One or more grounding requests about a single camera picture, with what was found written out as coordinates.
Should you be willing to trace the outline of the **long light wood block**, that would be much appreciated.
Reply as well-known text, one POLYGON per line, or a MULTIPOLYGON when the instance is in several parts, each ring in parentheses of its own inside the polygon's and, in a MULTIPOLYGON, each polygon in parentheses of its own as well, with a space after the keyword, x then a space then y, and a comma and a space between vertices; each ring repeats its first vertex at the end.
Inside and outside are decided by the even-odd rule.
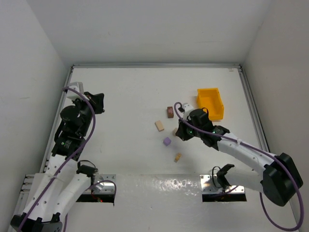
POLYGON ((161 132, 165 129, 164 126, 163 126, 163 123, 160 120, 155 122, 155 126, 156 126, 156 128, 159 132, 161 132))

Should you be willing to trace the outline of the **yellow plastic bin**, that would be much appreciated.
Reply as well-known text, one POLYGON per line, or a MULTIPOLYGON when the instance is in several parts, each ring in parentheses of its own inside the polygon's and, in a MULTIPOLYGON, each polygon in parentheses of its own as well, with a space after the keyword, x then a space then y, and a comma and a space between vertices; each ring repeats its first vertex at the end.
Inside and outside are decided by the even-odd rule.
POLYGON ((224 105, 218 88, 197 89, 197 105, 206 108, 211 121, 220 121, 224 118, 224 105))

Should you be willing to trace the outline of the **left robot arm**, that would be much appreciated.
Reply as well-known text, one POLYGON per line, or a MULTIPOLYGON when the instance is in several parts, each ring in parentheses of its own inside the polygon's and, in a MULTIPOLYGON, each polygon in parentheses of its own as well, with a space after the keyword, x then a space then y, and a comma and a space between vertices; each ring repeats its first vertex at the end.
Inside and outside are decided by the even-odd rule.
POLYGON ((60 112, 44 176, 29 204, 10 225, 17 232, 60 232, 62 219, 94 180, 97 168, 79 165, 79 157, 91 138, 96 115, 104 113, 104 94, 80 93, 65 88, 72 105, 60 112))

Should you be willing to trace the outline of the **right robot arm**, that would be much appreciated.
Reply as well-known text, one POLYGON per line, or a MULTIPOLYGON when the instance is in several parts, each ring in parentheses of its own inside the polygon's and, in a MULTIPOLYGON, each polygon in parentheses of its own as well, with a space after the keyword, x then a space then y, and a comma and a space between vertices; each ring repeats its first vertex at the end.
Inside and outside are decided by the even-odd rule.
POLYGON ((226 189, 232 185, 244 186, 265 194, 277 206, 285 206, 303 186, 293 159, 282 153, 274 155, 243 142, 229 129, 213 125, 207 109, 195 109, 188 103, 175 108, 179 117, 176 136, 182 141, 199 138, 206 146, 226 153, 246 164, 253 174, 237 171, 227 164, 216 173, 215 185, 226 189))

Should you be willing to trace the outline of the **light wood cube block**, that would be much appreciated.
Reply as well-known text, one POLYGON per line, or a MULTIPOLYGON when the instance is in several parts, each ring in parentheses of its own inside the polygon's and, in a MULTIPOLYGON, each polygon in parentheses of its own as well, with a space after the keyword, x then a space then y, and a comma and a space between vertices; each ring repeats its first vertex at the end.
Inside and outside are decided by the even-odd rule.
POLYGON ((178 130, 178 128, 175 128, 175 129, 173 130, 172 134, 173 134, 174 136, 176 136, 177 130, 178 130))

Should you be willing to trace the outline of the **purple cube block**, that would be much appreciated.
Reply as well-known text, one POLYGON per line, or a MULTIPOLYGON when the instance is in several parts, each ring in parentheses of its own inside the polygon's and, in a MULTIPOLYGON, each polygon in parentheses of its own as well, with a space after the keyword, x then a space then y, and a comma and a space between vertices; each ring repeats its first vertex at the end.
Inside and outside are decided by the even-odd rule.
POLYGON ((165 146, 169 146, 171 144, 171 139, 169 137, 164 138, 163 144, 165 146))

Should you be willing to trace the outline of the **small orange wood block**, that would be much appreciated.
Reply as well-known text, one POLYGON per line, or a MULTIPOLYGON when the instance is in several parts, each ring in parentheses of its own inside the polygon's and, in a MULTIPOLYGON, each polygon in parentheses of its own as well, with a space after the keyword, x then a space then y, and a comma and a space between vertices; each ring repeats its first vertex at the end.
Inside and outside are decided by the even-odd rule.
POLYGON ((175 157, 175 159, 174 159, 174 161, 175 161, 175 162, 178 162, 179 159, 181 158, 181 156, 182 156, 181 153, 177 153, 177 154, 176 154, 176 157, 175 157))

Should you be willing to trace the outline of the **dark brown wood block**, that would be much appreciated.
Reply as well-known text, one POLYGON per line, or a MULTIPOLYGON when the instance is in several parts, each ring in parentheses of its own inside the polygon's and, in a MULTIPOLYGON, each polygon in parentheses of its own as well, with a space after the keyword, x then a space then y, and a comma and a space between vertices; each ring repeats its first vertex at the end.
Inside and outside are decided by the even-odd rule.
POLYGON ((174 118, 174 111, 172 106, 167 107, 167 117, 168 118, 174 118))

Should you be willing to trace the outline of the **white front cover board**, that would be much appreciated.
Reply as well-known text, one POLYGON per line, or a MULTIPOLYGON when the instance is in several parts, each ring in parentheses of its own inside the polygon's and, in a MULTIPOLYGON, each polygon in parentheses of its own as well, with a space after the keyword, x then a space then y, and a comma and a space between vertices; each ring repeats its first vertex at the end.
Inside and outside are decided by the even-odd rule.
POLYGON ((204 202, 198 175, 120 175, 114 203, 75 203, 69 232, 275 232, 294 227, 290 205, 278 207, 247 189, 244 202, 204 202))

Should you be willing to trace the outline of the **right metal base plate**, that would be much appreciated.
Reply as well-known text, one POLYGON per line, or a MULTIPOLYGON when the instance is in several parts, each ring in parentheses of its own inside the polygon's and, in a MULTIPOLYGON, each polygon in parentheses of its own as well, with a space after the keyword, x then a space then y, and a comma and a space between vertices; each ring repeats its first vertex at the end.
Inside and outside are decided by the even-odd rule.
POLYGON ((245 188, 242 186, 229 186, 225 189, 219 186, 216 174, 201 174, 200 185, 203 194, 243 194, 245 188))

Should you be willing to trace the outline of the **metal base plate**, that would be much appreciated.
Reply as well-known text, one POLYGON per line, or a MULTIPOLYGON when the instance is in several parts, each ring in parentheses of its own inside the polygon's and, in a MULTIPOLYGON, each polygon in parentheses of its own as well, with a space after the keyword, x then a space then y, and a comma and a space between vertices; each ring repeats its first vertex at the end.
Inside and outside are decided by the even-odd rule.
POLYGON ((242 186, 229 186, 225 189, 219 186, 216 174, 201 174, 200 185, 203 194, 243 194, 245 188, 242 186))
POLYGON ((115 183, 116 183, 116 175, 115 174, 98 174, 94 178, 95 185, 93 191, 96 194, 114 194, 115 192, 115 183))

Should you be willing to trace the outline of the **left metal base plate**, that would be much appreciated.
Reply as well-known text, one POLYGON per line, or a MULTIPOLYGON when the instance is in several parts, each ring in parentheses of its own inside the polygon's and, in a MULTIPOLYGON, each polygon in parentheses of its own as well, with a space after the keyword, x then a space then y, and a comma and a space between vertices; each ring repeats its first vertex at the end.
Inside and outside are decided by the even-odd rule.
POLYGON ((115 174, 98 174, 94 178, 95 185, 93 191, 96 194, 114 194, 115 192, 115 183, 116 183, 116 175, 115 174))

